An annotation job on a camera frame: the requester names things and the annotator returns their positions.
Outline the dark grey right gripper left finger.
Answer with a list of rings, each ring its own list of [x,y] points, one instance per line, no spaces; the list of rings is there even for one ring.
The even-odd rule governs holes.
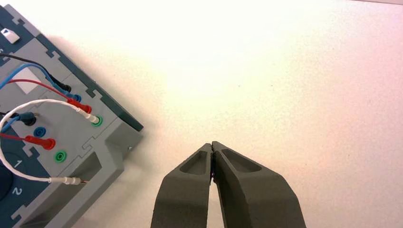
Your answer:
[[[212,155],[212,146],[206,143],[163,178],[151,227],[207,226]]]

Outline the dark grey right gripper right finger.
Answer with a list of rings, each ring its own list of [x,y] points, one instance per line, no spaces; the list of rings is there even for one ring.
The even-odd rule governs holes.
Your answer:
[[[214,175],[226,228],[304,228],[298,198],[279,173],[213,141]]]

